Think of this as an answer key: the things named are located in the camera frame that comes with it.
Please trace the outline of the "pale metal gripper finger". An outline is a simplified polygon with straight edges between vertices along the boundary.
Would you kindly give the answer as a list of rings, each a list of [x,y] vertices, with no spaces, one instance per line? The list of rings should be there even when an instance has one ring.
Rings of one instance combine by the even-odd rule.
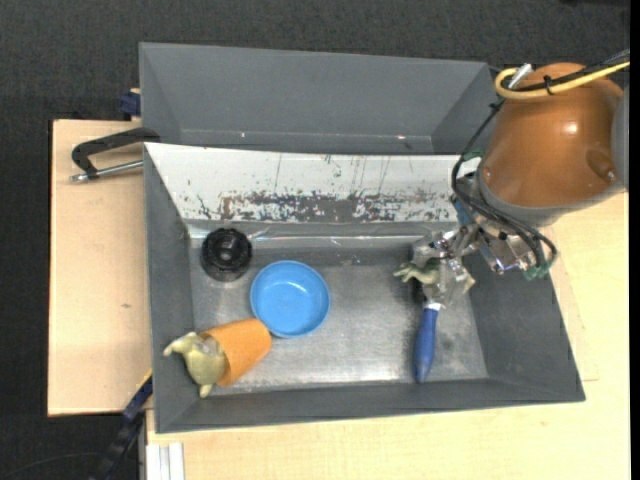
[[[412,244],[412,263],[426,264],[432,258],[453,258],[456,239],[456,233],[435,233],[423,236]]]
[[[475,280],[458,258],[442,259],[437,268],[433,299],[442,305],[457,303],[474,285]]]

